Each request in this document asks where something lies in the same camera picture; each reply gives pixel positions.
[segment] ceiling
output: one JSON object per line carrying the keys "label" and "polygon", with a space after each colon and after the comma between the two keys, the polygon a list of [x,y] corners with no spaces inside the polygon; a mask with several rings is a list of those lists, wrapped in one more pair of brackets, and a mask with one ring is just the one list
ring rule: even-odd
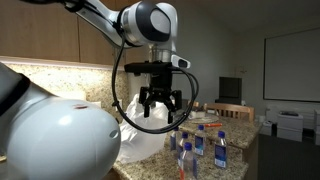
{"label": "ceiling", "polygon": [[320,18],[320,0],[197,0],[234,32],[310,16]]}

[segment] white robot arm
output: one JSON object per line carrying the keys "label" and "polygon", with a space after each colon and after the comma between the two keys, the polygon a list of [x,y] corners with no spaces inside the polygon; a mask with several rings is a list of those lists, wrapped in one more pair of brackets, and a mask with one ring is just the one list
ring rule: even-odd
{"label": "white robot arm", "polygon": [[[167,106],[169,121],[170,113],[181,107],[181,92],[171,91],[172,74],[190,67],[190,63],[175,54],[177,15],[171,5],[139,2],[116,12],[98,0],[23,1],[61,3],[99,29],[117,47],[149,44],[150,62],[125,66],[126,72],[151,75],[149,87],[141,88],[140,92],[145,116],[154,101]],[[6,153],[9,179],[101,179],[111,169],[119,152],[121,133],[110,114],[84,101],[53,96],[1,63],[0,84],[0,152]],[[130,122],[117,103],[114,87],[112,90],[114,105]],[[154,134],[172,130],[191,111],[197,94],[194,87],[192,92],[186,113],[167,128],[145,130],[131,125]]]}

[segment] projector screen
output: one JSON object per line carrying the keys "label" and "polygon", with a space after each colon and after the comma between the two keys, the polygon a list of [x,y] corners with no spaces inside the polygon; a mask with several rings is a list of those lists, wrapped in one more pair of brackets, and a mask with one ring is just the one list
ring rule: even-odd
{"label": "projector screen", "polygon": [[265,39],[263,94],[320,102],[320,28]]}

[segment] granite countertop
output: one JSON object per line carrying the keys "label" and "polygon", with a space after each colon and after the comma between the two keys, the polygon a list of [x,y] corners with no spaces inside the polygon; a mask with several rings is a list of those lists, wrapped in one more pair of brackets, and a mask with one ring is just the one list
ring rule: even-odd
{"label": "granite countertop", "polygon": [[[145,160],[127,164],[117,161],[113,168],[121,179],[180,179],[178,162],[170,152],[168,142],[167,136],[164,148]],[[192,142],[194,147],[193,135],[189,136],[189,142]],[[205,156],[197,156],[198,179],[243,179],[248,164],[242,161],[241,153],[241,149],[228,147],[227,169],[217,168],[213,162],[213,145],[207,141]]]}
{"label": "granite countertop", "polygon": [[[248,120],[239,120],[225,117],[218,117],[214,123],[222,123],[221,127],[206,127],[205,132],[210,140],[217,140],[218,131],[224,131],[227,144],[241,149],[249,148],[254,138],[258,135],[261,123],[250,122]],[[192,120],[186,120],[181,124],[180,130],[194,134],[199,125],[199,121],[193,123]]]}

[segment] white plastic bag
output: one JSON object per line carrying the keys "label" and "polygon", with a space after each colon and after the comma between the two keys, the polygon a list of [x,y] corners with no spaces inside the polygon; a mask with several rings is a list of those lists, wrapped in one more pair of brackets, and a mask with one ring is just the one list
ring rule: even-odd
{"label": "white plastic bag", "polygon": [[[138,103],[136,94],[127,108],[127,116],[137,125],[146,129],[158,129],[168,125],[168,109],[163,103],[156,103],[150,109],[150,116],[144,118],[144,108]],[[117,160],[121,163],[146,159],[164,147],[166,133],[149,134],[139,131],[125,120],[120,125],[121,147]]]}

